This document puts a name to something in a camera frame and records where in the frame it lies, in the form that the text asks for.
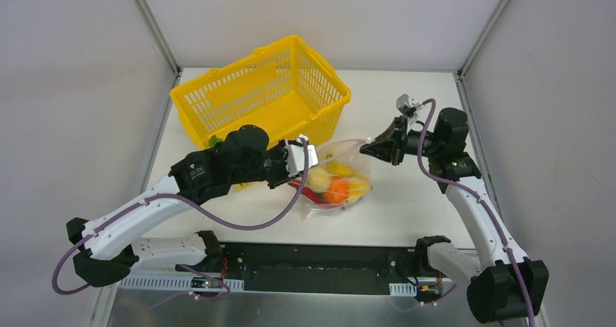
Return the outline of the pale yellow round fruit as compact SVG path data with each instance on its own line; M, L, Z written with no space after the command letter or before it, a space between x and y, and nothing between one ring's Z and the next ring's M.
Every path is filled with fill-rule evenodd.
M316 166L308 171L306 186L315 193L326 192L332 183L332 176L322 166Z

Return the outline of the yellow banana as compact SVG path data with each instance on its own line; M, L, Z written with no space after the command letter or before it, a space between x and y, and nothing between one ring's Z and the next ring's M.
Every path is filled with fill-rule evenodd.
M349 183L349 197L345 203L356 203L372 189L372 184L366 174L344 163L338 161L327 162L325 168L332 177L343 177Z

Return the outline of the clear zip top bag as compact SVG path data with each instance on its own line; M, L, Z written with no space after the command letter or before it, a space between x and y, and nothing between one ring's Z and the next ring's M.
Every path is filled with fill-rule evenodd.
M302 219L338 216L366 198L373 188L370 157L360 148L367 142L340 140L317 148L319 164L301 191Z

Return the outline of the red chili pepper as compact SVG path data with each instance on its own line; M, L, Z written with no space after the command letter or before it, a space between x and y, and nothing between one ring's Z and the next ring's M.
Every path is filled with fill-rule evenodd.
M307 185L301 191L301 194L313 205L321 209L334 209L339 205L336 203L329 203L325 200L323 193L316 193L311 190Z

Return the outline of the orange tangerine with leaf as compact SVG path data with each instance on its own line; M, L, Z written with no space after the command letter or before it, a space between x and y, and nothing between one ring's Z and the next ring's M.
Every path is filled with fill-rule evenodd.
M343 204L349 197L349 183L343 177L334 176L331 186L323 194L327 202Z

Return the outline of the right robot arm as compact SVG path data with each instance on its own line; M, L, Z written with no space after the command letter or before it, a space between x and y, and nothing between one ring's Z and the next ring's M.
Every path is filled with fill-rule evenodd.
M416 156L420 170L437 183L458 212L477 255L462 253L444 235L424 236L402 266L403 275L443 274L466 292L471 314L480 323L525 318L534 326L549 271L543 261L528 256L495 212L481 172L466 152L466 113L445 108L433 130L416 131L409 129L409 115L415 112L405 110L360 153L393 166L406 155Z

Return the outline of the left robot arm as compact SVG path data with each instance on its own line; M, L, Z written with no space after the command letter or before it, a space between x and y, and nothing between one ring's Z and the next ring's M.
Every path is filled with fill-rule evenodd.
M150 268L213 272L222 261L222 247L212 231L177 238L147 238L146 233L185 211L204 212L205 202L227 195L233 185L266 182L276 188L305 177L317 162L305 136L271 145L263 129L242 126L211 148L189 153L121 208L99 219L69 221L72 248L65 258L92 287L109 286Z

